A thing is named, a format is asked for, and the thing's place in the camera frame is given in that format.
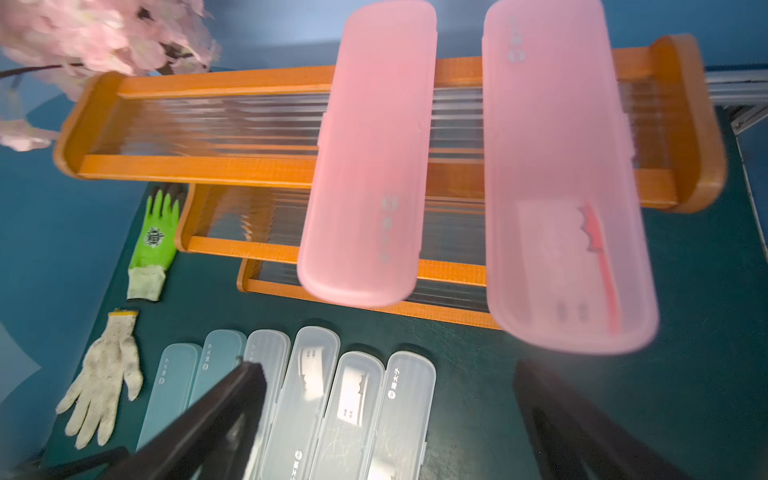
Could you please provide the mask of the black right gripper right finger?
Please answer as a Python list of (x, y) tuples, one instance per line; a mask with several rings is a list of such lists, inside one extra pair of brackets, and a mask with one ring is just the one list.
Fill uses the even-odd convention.
[(544, 479), (687, 479), (558, 374), (517, 363), (513, 388)]

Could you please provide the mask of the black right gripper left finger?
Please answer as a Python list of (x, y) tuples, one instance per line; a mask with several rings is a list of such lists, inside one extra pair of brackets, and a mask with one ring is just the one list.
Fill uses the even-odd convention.
[(258, 363), (232, 370), (104, 479), (243, 479), (266, 398)]

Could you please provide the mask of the pink pencil case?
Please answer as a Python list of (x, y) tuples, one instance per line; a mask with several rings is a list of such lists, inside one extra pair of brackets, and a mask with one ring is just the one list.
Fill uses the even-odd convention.
[(373, 3), (345, 23), (297, 263), (321, 300), (382, 308), (416, 285), (437, 40), (425, 1)]
[(482, 76), (492, 318), (551, 350), (645, 347), (659, 311), (602, 4), (493, 4)]

